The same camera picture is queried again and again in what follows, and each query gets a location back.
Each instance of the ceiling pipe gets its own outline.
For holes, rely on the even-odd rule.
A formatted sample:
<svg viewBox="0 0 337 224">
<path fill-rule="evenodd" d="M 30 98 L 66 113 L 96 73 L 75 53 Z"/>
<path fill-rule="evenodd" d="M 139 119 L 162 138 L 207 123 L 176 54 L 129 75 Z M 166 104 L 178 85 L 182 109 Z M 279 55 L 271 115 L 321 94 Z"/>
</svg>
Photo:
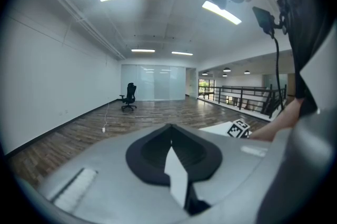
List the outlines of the ceiling pipe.
<svg viewBox="0 0 337 224">
<path fill-rule="evenodd" d="M 110 52 L 120 59 L 126 59 L 84 16 L 84 14 L 70 1 L 57 0 L 90 35 Z"/>
</svg>

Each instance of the baseboard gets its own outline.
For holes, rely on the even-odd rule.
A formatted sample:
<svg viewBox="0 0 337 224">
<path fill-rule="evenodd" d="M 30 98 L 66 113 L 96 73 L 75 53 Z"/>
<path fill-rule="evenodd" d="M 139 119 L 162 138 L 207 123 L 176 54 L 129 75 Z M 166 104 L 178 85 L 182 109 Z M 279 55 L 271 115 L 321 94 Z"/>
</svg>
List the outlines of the baseboard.
<svg viewBox="0 0 337 224">
<path fill-rule="evenodd" d="M 112 103 L 114 103 L 114 102 L 116 102 L 116 101 L 119 101 L 119 100 L 120 100 L 120 99 L 113 100 L 113 101 L 109 102 L 109 104 L 112 104 Z M 87 115 L 87 114 L 89 114 L 89 113 L 91 113 L 91 112 L 93 112 L 93 111 L 95 111 L 95 110 L 97 110 L 97 109 L 102 108 L 103 106 L 105 106 L 105 105 L 107 105 L 107 104 L 108 104 L 108 103 L 103 104 L 103 105 L 101 105 L 101 106 L 99 106 L 99 107 L 97 107 L 97 108 L 95 108 L 95 109 L 92 109 L 92 110 L 90 110 L 90 111 L 88 111 L 88 112 L 86 112 L 86 113 L 84 113 L 84 114 L 82 114 L 82 115 L 80 115 L 80 116 L 78 116 L 78 117 L 75 117 L 75 118 L 73 118 L 73 119 L 67 121 L 66 123 L 63 123 L 62 125 L 57 126 L 56 128 L 53 128 L 53 129 L 47 131 L 47 132 L 44 133 L 44 134 L 41 134 L 41 135 L 37 136 L 36 138 L 34 138 L 34 139 L 28 141 L 27 143 L 25 143 L 25 144 L 23 144 L 23 145 L 21 145 L 21 146 L 15 148 L 14 150 L 12 150 L 12 151 L 9 152 L 9 153 L 7 153 L 7 154 L 5 155 L 5 158 L 6 158 L 6 159 L 9 159 L 9 158 L 15 156 L 16 154 L 18 154 L 19 152 L 21 152 L 22 150 L 24 150 L 24 149 L 27 148 L 28 146 L 32 145 L 33 143 L 35 143 L 35 142 L 41 140 L 42 138 L 48 136 L 48 135 L 51 134 L 51 133 L 54 133 L 55 131 L 57 131 L 57 130 L 63 128 L 64 126 L 66 126 L 66 125 L 68 125 L 69 123 L 71 123 L 71 122 L 73 122 L 73 121 L 79 119 L 80 117 L 83 117 L 83 116 L 85 116 L 85 115 Z"/>
<path fill-rule="evenodd" d="M 225 108 L 225 109 L 229 109 L 229 110 L 232 110 L 232 111 L 238 112 L 238 113 L 240 113 L 240 114 L 243 114 L 243 115 L 245 115 L 245 116 L 248 116 L 248 117 L 253 117 L 253 118 L 256 118 L 256 119 L 259 119 L 259 120 L 262 120 L 262 121 L 268 122 L 268 123 L 270 123 L 270 122 L 271 122 L 271 121 L 269 121 L 269 120 L 266 120 L 266 119 L 263 119 L 263 118 L 260 118 L 260 117 L 255 117 L 255 116 L 248 115 L 248 114 L 246 114 L 246 113 L 243 113 L 243 112 L 240 112 L 240 111 L 237 111 L 237 110 L 234 110 L 234 109 L 230 109 L 230 108 L 224 107 L 224 106 L 222 106 L 222 105 L 220 105 L 220 104 L 211 103 L 210 101 L 203 100 L 203 99 L 199 99 L 199 98 L 197 98 L 197 99 L 198 99 L 198 100 L 202 100 L 202 101 L 204 101 L 205 103 L 208 103 L 208 104 L 214 104 L 214 105 L 218 105 L 218 106 L 220 106 L 220 107 L 222 107 L 222 108 Z"/>
</svg>

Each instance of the white wall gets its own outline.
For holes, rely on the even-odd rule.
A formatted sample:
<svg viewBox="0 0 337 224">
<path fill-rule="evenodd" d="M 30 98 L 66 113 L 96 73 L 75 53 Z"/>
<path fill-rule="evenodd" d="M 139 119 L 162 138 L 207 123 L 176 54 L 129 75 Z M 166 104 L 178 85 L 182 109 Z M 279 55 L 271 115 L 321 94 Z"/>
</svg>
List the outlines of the white wall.
<svg viewBox="0 0 337 224">
<path fill-rule="evenodd" d="M 193 56 L 172 55 L 171 58 L 156 58 L 155 54 L 149 57 L 141 58 L 127 58 L 120 60 L 120 64 L 134 64 L 134 65 L 158 65 L 158 66 L 176 66 L 186 68 L 196 68 L 197 63 Z"/>
<path fill-rule="evenodd" d="M 263 87 L 263 75 L 240 75 L 216 78 L 215 84 L 221 86 Z"/>
<path fill-rule="evenodd" d="M 17 0 L 4 18 L 0 113 L 4 153 L 115 100 L 120 66 L 56 0 Z"/>
<path fill-rule="evenodd" d="M 282 31 L 277 30 L 275 37 L 278 39 L 280 51 L 291 49 L 288 35 L 284 35 Z M 236 62 L 238 60 L 257 57 L 260 55 L 266 55 L 275 53 L 275 43 L 270 36 L 265 35 L 264 38 L 253 42 L 251 44 L 245 44 L 244 46 L 234 46 L 228 49 L 224 49 L 223 54 L 218 53 L 212 58 L 201 61 L 198 64 L 197 71 L 212 69 L 216 66 L 221 66 L 226 63 Z"/>
</svg>

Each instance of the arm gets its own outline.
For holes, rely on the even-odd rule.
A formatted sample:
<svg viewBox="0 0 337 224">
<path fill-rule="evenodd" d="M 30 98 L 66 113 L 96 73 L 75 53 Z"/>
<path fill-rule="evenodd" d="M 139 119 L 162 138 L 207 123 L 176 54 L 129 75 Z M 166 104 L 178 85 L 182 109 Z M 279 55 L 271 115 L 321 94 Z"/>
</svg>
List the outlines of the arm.
<svg viewBox="0 0 337 224">
<path fill-rule="evenodd" d="M 272 141 L 279 130 L 295 126 L 299 120 L 302 103 L 303 99 L 293 100 L 273 122 L 253 132 L 250 139 Z"/>
</svg>

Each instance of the frosted glass wall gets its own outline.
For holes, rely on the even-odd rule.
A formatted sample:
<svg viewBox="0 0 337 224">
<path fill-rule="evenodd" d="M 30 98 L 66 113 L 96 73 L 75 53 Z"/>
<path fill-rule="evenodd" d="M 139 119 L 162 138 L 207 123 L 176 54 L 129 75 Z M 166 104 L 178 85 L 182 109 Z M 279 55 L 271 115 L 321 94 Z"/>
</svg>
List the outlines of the frosted glass wall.
<svg viewBox="0 0 337 224">
<path fill-rule="evenodd" d="M 127 93 L 127 84 L 137 86 L 136 100 L 184 100 L 186 69 L 159 65 L 122 65 L 121 92 Z"/>
<path fill-rule="evenodd" d="M 280 74 L 280 88 L 284 88 L 288 84 L 288 74 Z M 273 89 L 277 89 L 277 80 L 276 75 L 264 75 L 263 76 L 264 86 L 270 87 L 270 84 L 273 85 Z"/>
</svg>

